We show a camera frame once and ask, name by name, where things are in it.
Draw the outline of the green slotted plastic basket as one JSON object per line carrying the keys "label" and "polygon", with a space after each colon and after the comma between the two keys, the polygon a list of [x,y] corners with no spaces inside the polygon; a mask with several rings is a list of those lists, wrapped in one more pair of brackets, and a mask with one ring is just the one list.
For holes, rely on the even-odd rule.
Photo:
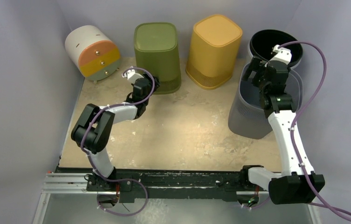
{"label": "green slotted plastic basket", "polygon": [[134,32],[134,52],[137,67],[159,78],[156,94],[171,94],[181,87],[178,34],[173,24],[138,25]]}

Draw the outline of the grey plastic basket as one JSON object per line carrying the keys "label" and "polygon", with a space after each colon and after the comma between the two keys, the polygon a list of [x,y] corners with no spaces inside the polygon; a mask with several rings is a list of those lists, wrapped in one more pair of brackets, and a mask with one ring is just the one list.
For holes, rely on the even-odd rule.
{"label": "grey plastic basket", "polygon": [[[299,109],[303,101],[303,81],[294,70],[289,73],[285,91]],[[272,131],[260,106],[258,88],[241,78],[229,112],[228,127],[233,133],[252,139],[262,139]]]}

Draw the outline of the orange plastic mesh basket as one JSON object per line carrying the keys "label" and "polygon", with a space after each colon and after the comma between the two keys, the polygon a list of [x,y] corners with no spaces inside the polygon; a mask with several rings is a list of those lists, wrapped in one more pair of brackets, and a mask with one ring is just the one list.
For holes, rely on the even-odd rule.
{"label": "orange plastic mesh basket", "polygon": [[206,17],[193,26],[186,73],[199,87],[213,90],[233,75],[243,31],[221,14]]}

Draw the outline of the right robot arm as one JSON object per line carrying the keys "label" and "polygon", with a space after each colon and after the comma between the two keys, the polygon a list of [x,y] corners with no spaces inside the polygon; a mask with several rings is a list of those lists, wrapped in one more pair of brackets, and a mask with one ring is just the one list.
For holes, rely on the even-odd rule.
{"label": "right robot arm", "polygon": [[264,61],[253,57],[242,80],[258,89],[265,118],[268,120],[280,150],[281,174],[268,171],[261,165],[244,166],[240,186],[250,190],[259,186],[267,190],[274,204],[311,203],[325,185],[323,175],[311,166],[294,119],[296,105],[285,90],[289,66],[280,61]]}

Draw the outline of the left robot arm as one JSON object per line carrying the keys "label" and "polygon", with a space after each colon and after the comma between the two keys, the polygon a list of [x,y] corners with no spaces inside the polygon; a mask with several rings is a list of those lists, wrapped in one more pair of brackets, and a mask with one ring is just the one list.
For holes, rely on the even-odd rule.
{"label": "left robot arm", "polygon": [[98,184],[106,191],[116,187],[116,169],[108,158],[106,146],[112,126],[140,118],[149,98],[160,86],[158,77],[141,68],[131,68],[122,74],[132,85],[126,100],[119,104],[97,106],[87,104],[71,132],[71,139],[86,153]]}

